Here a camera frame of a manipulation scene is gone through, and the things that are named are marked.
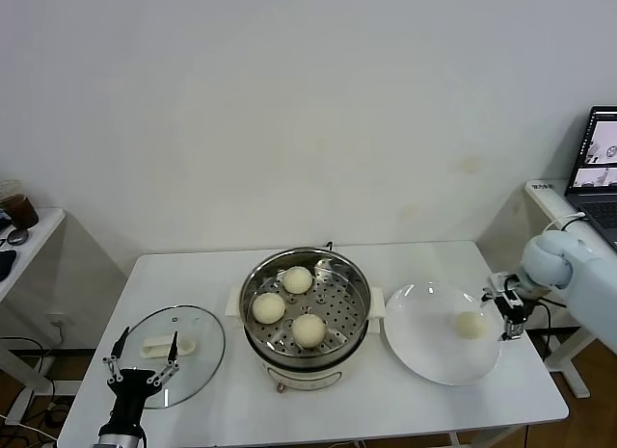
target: white robotic arm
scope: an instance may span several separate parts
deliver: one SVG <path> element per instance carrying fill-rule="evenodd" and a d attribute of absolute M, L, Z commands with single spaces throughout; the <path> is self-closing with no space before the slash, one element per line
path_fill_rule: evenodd
<path fill-rule="evenodd" d="M 538 298 L 538 288 L 558 293 L 572 316 L 617 352 L 617 263 L 590 251 L 563 231 L 546 231 L 524 248 L 517 294 Z"/>

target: floor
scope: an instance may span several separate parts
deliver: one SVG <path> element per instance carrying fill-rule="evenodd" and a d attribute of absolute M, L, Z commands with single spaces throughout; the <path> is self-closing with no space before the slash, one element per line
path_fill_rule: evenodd
<path fill-rule="evenodd" d="M 577 356 L 575 363 L 591 391 L 591 398 L 577 400 L 572 396 L 563 379 L 559 375 L 553 375 L 570 407 L 570 417 L 565 421 L 531 427 L 527 448 L 613 448 L 617 446 L 617 356 L 596 341 Z M 59 357 L 54 362 L 49 375 L 52 379 L 81 379 L 89 364 L 90 358 L 87 356 Z M 2 414 L 8 412 L 10 403 L 19 389 L 18 382 L 0 372 L 0 412 Z M 48 397 L 35 399 L 28 415 L 44 410 L 49 401 Z M 67 406 L 57 408 L 59 409 L 57 416 L 62 419 L 61 410 Z M 59 428 L 47 427 L 43 421 L 43 415 L 28 421 L 28 424 L 40 427 L 51 435 L 57 435 L 60 432 Z M 11 440 L 7 438 L 7 435 L 18 435 L 23 438 Z M 461 442 L 469 442 L 472 436 L 472 433 L 459 434 Z M 501 441 L 496 448 L 523 448 L 523 438 L 524 430 L 519 430 Z M 449 442 L 446 435 L 379 439 L 366 442 L 368 448 L 425 448 L 447 444 Z M 25 429 L 15 431 L 13 428 L 0 427 L 0 448 L 28 446 L 33 448 L 40 446 L 36 434 Z M 330 445 L 301 445 L 302 448 L 328 446 Z M 340 448 L 353 447 L 352 444 L 337 446 Z"/>

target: glass lid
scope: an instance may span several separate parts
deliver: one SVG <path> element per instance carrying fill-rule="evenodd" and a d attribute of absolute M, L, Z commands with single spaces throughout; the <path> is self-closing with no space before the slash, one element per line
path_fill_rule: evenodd
<path fill-rule="evenodd" d="M 223 359 L 225 333 L 216 316 L 198 306 L 179 305 L 150 314 L 130 330 L 120 368 L 162 371 L 175 332 L 179 369 L 146 400 L 147 409 L 167 408 L 191 398 L 212 379 Z"/>

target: white plate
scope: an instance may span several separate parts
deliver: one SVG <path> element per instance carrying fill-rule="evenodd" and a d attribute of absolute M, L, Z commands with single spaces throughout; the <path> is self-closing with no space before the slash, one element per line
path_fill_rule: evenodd
<path fill-rule="evenodd" d="M 386 306 L 386 337 L 401 361 L 429 381 L 446 385 L 477 382 L 499 361 L 501 331 L 493 317 L 484 314 L 489 326 L 485 337 L 460 337 L 455 321 L 463 311 L 482 314 L 480 301 L 444 282 L 406 286 Z"/>

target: cup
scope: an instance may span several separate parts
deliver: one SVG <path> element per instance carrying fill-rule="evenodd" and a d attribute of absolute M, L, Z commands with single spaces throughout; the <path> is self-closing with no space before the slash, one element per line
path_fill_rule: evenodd
<path fill-rule="evenodd" d="M 19 180 L 0 181 L 0 209 L 17 229 L 28 229 L 39 222 L 39 215 L 30 199 L 21 192 Z"/>

